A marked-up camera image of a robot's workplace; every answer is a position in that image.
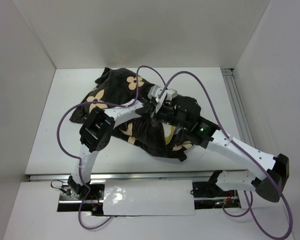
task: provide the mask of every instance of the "white enclosure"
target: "white enclosure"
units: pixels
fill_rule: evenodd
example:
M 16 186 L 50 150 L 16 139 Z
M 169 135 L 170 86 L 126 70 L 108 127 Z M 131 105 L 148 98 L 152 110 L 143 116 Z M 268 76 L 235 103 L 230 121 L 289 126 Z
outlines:
M 0 240 L 269 239 L 250 216 L 231 219 L 220 209 L 117 217 L 100 231 L 86 231 L 76 212 L 56 211 L 59 193 L 48 182 L 27 182 L 73 170 L 75 161 L 56 144 L 59 118 L 94 87 L 104 67 L 135 71 L 140 65 L 155 67 L 166 80 L 180 70 L 194 72 L 230 134 L 289 157 L 284 193 L 294 226 L 287 239 L 300 240 L 300 0 L 0 0 Z M 147 69 L 140 75 L 161 84 Z M 179 77 L 171 88 L 195 97 L 201 114 L 215 120 L 193 79 Z M 76 154 L 80 125 L 68 119 L 61 139 Z M 186 154 L 183 163 L 158 159 L 113 138 L 93 172 L 243 169 L 198 147 Z M 244 209 L 241 192 L 240 198 Z M 284 234 L 281 203 L 256 198 L 254 207 L 266 230 Z M 91 225 L 104 219 L 82 215 Z

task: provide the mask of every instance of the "white plastic panel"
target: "white plastic panel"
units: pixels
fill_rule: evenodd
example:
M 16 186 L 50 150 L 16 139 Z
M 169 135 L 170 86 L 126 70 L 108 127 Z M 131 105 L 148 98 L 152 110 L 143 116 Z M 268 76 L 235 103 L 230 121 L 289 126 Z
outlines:
M 227 132 L 239 138 L 220 68 L 157 68 L 157 70 L 166 81 L 179 71 L 186 70 L 196 74 L 205 85 Z M 80 103 L 95 87 L 94 81 L 102 72 L 103 69 L 58 69 L 56 71 L 26 169 L 27 174 L 69 174 L 73 171 L 76 160 L 66 156 L 59 149 L 56 140 L 57 125 L 62 115 L 71 106 Z M 160 78 L 149 69 L 142 69 L 139 74 L 154 84 L 163 85 Z M 194 78 L 180 75 L 171 83 L 170 88 L 177 90 L 183 96 L 196 98 L 201 106 L 201 115 L 215 121 L 208 100 Z M 69 117 L 61 127 L 61 141 L 72 154 L 79 154 L 81 125 L 71 123 Z M 137 146 L 112 137 L 109 145 L 98 155 L 92 172 L 144 173 L 245 169 L 225 156 L 201 147 L 193 147 L 186 154 L 188 159 L 184 162 L 178 159 L 153 157 Z
M 271 0 L 234 69 L 255 145 L 290 159 L 284 193 L 300 240 L 300 0 Z
M 79 225 L 77 212 L 57 212 L 58 199 L 59 191 L 49 182 L 21 183 L 3 240 L 269 240 L 249 214 L 233 219 L 222 209 L 196 210 L 189 216 L 116 217 L 101 229 L 88 231 Z M 229 211 L 239 214 L 243 210 Z M 254 213 L 267 231 L 276 236 L 284 234 L 287 219 L 282 206 L 258 208 Z M 105 219 L 82 213 L 82 221 L 88 226 Z
M 208 143 L 206 149 L 227 156 L 229 159 L 245 166 L 246 169 L 251 171 L 259 180 L 264 180 L 266 175 L 261 171 L 261 169 L 233 143 L 236 143 L 248 154 L 250 154 L 266 171 L 274 168 L 276 163 L 276 161 L 273 159 L 274 156 L 257 150 L 256 148 L 251 147 L 235 137 L 232 137 L 230 134 L 228 135 L 229 139 L 226 138 L 225 134 L 221 130 L 215 131 L 215 133 L 212 135 L 214 139 Z
M 255 191 L 251 182 L 256 179 L 256 176 L 249 171 L 223 171 L 217 178 L 215 185 L 223 191 L 244 190 Z
M 107 180 L 103 213 L 113 216 L 194 215 L 191 180 Z
M 0 0 L 0 240 L 56 68 L 11 0 Z

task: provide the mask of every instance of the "black joint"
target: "black joint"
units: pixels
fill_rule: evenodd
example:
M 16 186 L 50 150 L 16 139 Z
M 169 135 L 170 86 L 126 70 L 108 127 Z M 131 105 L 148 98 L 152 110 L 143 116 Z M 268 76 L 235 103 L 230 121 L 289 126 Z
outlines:
M 143 97 L 139 101 L 143 104 L 143 107 L 135 110 L 135 113 L 142 116 L 146 121 L 151 122 L 151 115 L 155 111 L 157 103 L 153 104 L 153 101 Z
M 256 179 L 252 181 L 255 186 L 255 192 L 265 200 L 277 203 L 280 200 L 280 193 L 284 190 L 287 180 L 289 178 L 289 158 L 283 154 L 273 157 L 275 164 L 273 169 L 268 169 L 267 173 L 274 180 L 279 187 L 279 191 L 273 186 L 269 178 L 260 181 Z
M 214 140 L 212 136 L 217 130 L 220 130 L 220 127 L 217 124 L 200 116 L 197 120 L 197 124 L 191 131 L 187 132 L 186 137 L 194 145 L 206 149 L 209 142 Z
M 74 191 L 75 194 L 77 194 L 79 196 L 79 199 L 83 199 L 84 196 L 88 192 L 88 188 L 84 185 L 80 185 L 80 184 L 76 183 L 71 175 L 68 178 L 68 184 L 69 184 L 70 188 L 72 189 L 72 191 Z
M 218 181 L 218 177 L 222 172 L 223 172 L 222 170 L 214 171 L 211 177 L 209 178 L 209 183 L 215 184 Z
M 68 188 L 67 190 L 66 190 L 66 193 L 65 193 L 67 196 L 70 196 L 71 195 L 71 189 L 70 188 Z
M 89 148 L 89 151 L 100 151 L 110 142 L 115 126 L 113 117 L 109 117 L 103 110 L 95 107 L 80 129 L 80 141 Z

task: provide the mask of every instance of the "black bracket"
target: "black bracket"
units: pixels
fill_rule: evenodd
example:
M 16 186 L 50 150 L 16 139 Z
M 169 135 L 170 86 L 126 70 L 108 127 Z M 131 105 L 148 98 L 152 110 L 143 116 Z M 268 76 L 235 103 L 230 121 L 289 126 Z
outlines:
M 195 198 L 216 198 L 232 196 L 232 190 L 223 191 L 220 187 L 216 185 L 220 173 L 222 173 L 222 170 L 216 170 L 209 178 L 209 181 L 193 182 L 193 196 Z
M 115 119 L 95 107 L 80 129 L 80 142 L 86 145 L 91 153 L 101 151 L 108 145 L 114 126 Z
M 274 156 L 273 159 L 275 160 L 273 169 L 268 169 L 267 173 L 271 176 L 282 192 L 290 174 L 289 158 L 280 153 L 278 156 Z M 272 185 L 269 178 L 266 178 L 263 181 L 256 178 L 251 184 L 255 186 L 255 192 L 263 199 L 273 203 L 279 202 L 281 197 L 280 193 Z

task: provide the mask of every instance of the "white wall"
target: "white wall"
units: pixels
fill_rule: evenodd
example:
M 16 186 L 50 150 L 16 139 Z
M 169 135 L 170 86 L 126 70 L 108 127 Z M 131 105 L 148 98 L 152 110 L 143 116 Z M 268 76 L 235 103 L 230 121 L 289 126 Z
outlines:
M 256 145 L 290 157 L 285 194 L 300 240 L 300 0 L 270 1 L 234 78 Z
M 13 208 L 55 67 L 11 0 L 0 0 L 0 240 Z
M 58 69 L 233 68 L 269 0 L 13 0 Z

